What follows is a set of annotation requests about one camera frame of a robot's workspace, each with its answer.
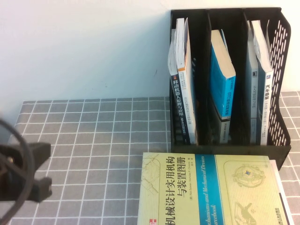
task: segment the gray checkered tablecloth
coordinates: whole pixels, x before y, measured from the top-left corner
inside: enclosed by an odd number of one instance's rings
[[[299,94],[282,93],[280,110],[292,150],[279,173],[299,225]],[[36,178],[51,177],[53,195],[26,202],[11,225],[136,225],[142,154],[171,149],[168,97],[24,102],[16,127],[52,144]],[[0,216],[11,204],[0,203]]]

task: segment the black file organizer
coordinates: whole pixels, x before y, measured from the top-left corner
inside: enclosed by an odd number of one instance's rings
[[[197,99],[196,121],[199,145],[184,145],[180,124],[170,86],[171,144],[174,153],[219,154],[219,155],[265,155],[275,159],[278,169],[285,161],[291,146],[290,136],[279,110],[279,94],[291,36],[288,21],[281,8],[218,8],[185,9],[171,11],[171,29],[176,28],[177,18],[188,18],[191,55],[196,59],[194,73]],[[243,84],[247,54],[247,20],[260,20],[263,32],[267,31],[270,42],[271,63],[274,68],[268,145],[249,145],[249,124],[245,119]],[[230,124],[231,145],[214,145],[209,123],[207,98],[210,71],[211,31],[223,29],[228,52],[236,71],[236,84]]]

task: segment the book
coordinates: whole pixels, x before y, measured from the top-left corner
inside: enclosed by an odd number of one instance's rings
[[[144,153],[138,225],[287,225],[267,156]]]
[[[245,98],[246,115],[250,124],[250,144],[256,144],[256,118],[257,118],[257,88],[258,63],[254,51],[254,37],[248,21],[248,42],[246,57]]]
[[[189,42],[188,19],[184,21],[184,18],[179,18],[176,21],[174,48],[189,140],[191,144],[198,144],[195,118],[195,90]]]
[[[230,119],[221,120],[218,111],[213,103],[211,95],[208,99],[209,117],[212,126],[213,142],[228,143]]]
[[[285,218],[286,218],[287,223],[289,225],[294,225],[293,218],[292,218],[291,211],[290,211],[290,207],[289,207],[289,204],[287,203],[287,199],[286,199],[286,196],[285,196],[285,191],[283,189],[281,179],[280,179],[280,176],[279,176],[279,172],[278,172],[278,169],[277,169],[276,160],[270,160],[270,163],[272,165],[272,168],[273,168],[273,171],[274,171],[274,174],[275,174],[275,177],[276,177],[279,196],[280,196],[281,203],[282,203],[282,205],[284,207],[284,211],[285,211]]]
[[[232,111],[235,70],[219,30],[211,32],[210,93],[222,120]]]
[[[266,40],[260,21],[252,21],[254,34],[254,50],[258,60],[258,89],[257,89],[257,144],[267,145],[272,96],[273,68]]]
[[[170,49],[168,54],[168,68],[169,68],[170,80],[171,80],[171,85],[174,94],[174,100],[175,100],[175,104],[177,107],[177,112],[180,120],[182,140],[185,144],[190,144],[187,119],[186,119],[185,109],[183,105],[182,91],[181,91],[179,75],[176,66],[174,36],[175,36],[175,29],[172,29],[171,43],[170,43]]]

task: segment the cable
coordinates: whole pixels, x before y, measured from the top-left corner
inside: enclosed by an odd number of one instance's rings
[[[20,142],[20,146],[23,149],[23,153],[24,153],[23,158],[25,158],[27,161],[27,177],[26,177],[24,189],[20,193],[20,196],[16,200],[14,205],[7,211],[7,213],[2,218],[0,218],[0,225],[5,225],[18,212],[18,210],[22,207],[24,202],[28,199],[34,181],[35,165],[34,165],[34,157],[32,155],[32,152],[30,151],[28,144],[26,143],[24,138],[17,132],[17,130],[13,126],[9,125],[1,118],[0,118],[0,125],[5,127]]]

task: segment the yellow book cover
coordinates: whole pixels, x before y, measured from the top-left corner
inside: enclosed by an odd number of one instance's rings
[[[287,225],[266,156],[144,153],[138,225]]]

